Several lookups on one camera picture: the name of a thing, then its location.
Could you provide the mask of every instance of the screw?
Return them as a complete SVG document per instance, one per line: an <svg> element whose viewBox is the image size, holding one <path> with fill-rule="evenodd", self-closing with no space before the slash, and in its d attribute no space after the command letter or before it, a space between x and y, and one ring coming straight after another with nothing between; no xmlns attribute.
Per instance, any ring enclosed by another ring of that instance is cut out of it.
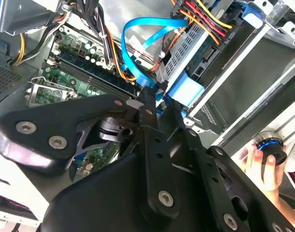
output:
<svg viewBox="0 0 295 232"><path fill-rule="evenodd" d="M158 198L159 198L159 201L164 206L166 206L166 207L172 207L173 206L174 200L173 200L172 195L168 191L165 191L165 190L159 191Z"/></svg>
<svg viewBox="0 0 295 232"><path fill-rule="evenodd" d="M197 135L193 130L190 130L189 132L190 132L190 134L191 134L192 136L196 136L196 135Z"/></svg>
<svg viewBox="0 0 295 232"><path fill-rule="evenodd" d="M49 138L49 145L54 149L64 149L67 146L67 140L62 136L52 136Z"/></svg>
<svg viewBox="0 0 295 232"><path fill-rule="evenodd" d="M219 155L221 155L221 156L224 154L223 151L220 150L219 148L216 148L216 152L217 152Z"/></svg>
<svg viewBox="0 0 295 232"><path fill-rule="evenodd" d="M32 122L22 121L15 126L16 130L22 134L32 134L37 130L37 126Z"/></svg>
<svg viewBox="0 0 295 232"><path fill-rule="evenodd" d="M282 232L282 229L275 222L272 223L272 227L275 232Z"/></svg>
<svg viewBox="0 0 295 232"><path fill-rule="evenodd" d="M115 100L114 103L115 103L116 105L120 105L120 106L123 105L123 103L122 103L121 101L118 101L118 100Z"/></svg>
<svg viewBox="0 0 295 232"><path fill-rule="evenodd" d="M230 214L224 214L224 220L227 226L231 228L231 230L236 231L238 229L238 224Z"/></svg>
<svg viewBox="0 0 295 232"><path fill-rule="evenodd" d="M147 113L149 113L150 115L152 115L153 114L153 112L152 111L150 111L150 110L145 110Z"/></svg>

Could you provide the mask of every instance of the orange wire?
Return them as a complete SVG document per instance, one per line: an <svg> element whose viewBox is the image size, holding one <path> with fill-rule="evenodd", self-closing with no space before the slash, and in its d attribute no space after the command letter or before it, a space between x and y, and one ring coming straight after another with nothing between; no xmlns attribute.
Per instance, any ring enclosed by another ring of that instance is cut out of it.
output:
<svg viewBox="0 0 295 232"><path fill-rule="evenodd" d="M217 40L217 38L202 24L202 23L200 23L197 19L195 19L193 16L191 16L190 14L188 14L187 12L185 12L185 11L183 11L183 10L180 10L180 12L183 14L183 15L185 15L185 16L187 16L187 17L189 17L190 19L192 19L192 20L194 20L196 23L198 23L198 25L200 26L200 27L202 27L212 38L213 38L213 40L215 41L215 43L217 44L217 45L219 45L219 41Z"/></svg>
<svg viewBox="0 0 295 232"><path fill-rule="evenodd" d="M119 72L119 74L121 75L121 77L124 79L124 80L128 80L128 81L135 81L136 78L127 78L124 73L121 71L120 67L119 67L119 62L118 62L118 58L117 58L117 54L116 54L116 50L115 50L115 46L114 46L114 41L113 41L113 38L112 38L112 35L111 33L109 32L109 30L107 29L107 34L109 35L109 38L111 40L111 43L112 43L112 49L113 49L113 59L115 61L115 66Z"/></svg>

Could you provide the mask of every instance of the cable tie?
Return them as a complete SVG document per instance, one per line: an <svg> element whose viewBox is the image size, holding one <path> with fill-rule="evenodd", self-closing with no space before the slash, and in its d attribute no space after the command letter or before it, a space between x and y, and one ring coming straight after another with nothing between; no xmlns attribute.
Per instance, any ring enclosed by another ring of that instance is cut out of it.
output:
<svg viewBox="0 0 295 232"><path fill-rule="evenodd" d="M107 34L102 35L102 33L100 32L100 33L99 33L99 36L100 36L101 38L105 39L108 35L107 35Z"/></svg>

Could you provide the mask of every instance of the cable bundle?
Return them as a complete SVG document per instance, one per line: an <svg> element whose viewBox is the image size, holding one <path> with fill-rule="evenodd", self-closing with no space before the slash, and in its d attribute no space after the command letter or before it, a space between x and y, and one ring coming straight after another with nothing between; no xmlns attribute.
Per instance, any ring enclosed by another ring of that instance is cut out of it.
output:
<svg viewBox="0 0 295 232"><path fill-rule="evenodd" d="M231 25L225 24L214 17L200 0L197 0L197 3L194 0L192 2L187 0L182 8L187 10L188 13L183 9L180 9L180 12L203 28L217 45L220 44L222 37L226 37L225 32L228 32L226 28L232 28Z"/></svg>
<svg viewBox="0 0 295 232"><path fill-rule="evenodd" d="M110 38L107 34L107 29L104 23L104 12L103 8L99 4L98 0L77 0L78 5L81 8L83 18L89 25L89 28L93 33L102 40L104 48L104 59L108 65L110 57L112 57L112 46L110 45Z"/></svg>
<svg viewBox="0 0 295 232"><path fill-rule="evenodd" d="M54 32L57 31L62 25L65 24L65 22L67 21L69 16L70 16L70 12L65 12L61 17L59 17L55 20L56 23L48 26L45 29L38 45L32 51L27 53L26 55L24 55L24 52L26 49L28 36L25 33L21 33L20 34L20 36L21 36L20 53L9 64L12 66L18 66L18 65L22 64L23 62L30 60L30 59L34 58L35 56L37 56L45 48L46 44L49 42L49 40L51 39Z"/></svg>

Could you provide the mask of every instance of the metal panel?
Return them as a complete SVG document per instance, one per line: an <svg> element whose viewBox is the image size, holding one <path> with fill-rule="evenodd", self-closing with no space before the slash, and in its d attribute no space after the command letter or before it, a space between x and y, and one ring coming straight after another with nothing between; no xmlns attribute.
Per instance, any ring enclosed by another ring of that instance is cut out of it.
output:
<svg viewBox="0 0 295 232"><path fill-rule="evenodd" d="M46 23L51 11L33 0L3 0L0 9L0 32L18 34Z"/></svg>
<svg viewBox="0 0 295 232"><path fill-rule="evenodd" d="M262 39L211 97L228 125L294 63L295 49Z"/></svg>
<svg viewBox="0 0 295 232"><path fill-rule="evenodd" d="M241 114L241 116L233 123L231 126L213 143L213 145L220 144L226 136L229 136L230 133L235 132L238 130L238 123L241 122L243 119L248 117L255 109L260 106L261 103L264 102L273 92L280 86L284 85L288 82L293 76L295 75L295 63L289 63L289 69L281 75L275 83L273 83L263 94L259 95L257 100L247 108L247 110Z"/></svg>
<svg viewBox="0 0 295 232"><path fill-rule="evenodd" d="M26 64L18 67L6 66L7 59L4 54L0 53L0 101L37 72L37 69Z"/></svg>
<svg viewBox="0 0 295 232"><path fill-rule="evenodd" d="M225 80L231 75L234 69L244 60L244 58L250 53L250 51L257 45L257 43L263 38L266 32L270 29L268 25L262 27L258 33L253 33L245 43L240 47L231 60L225 65L224 71L219 77L216 77L214 81L206 88L201 95L197 104L189 110L190 116L195 116L196 113L203 107L208 99L217 91L217 89L225 82Z"/></svg>

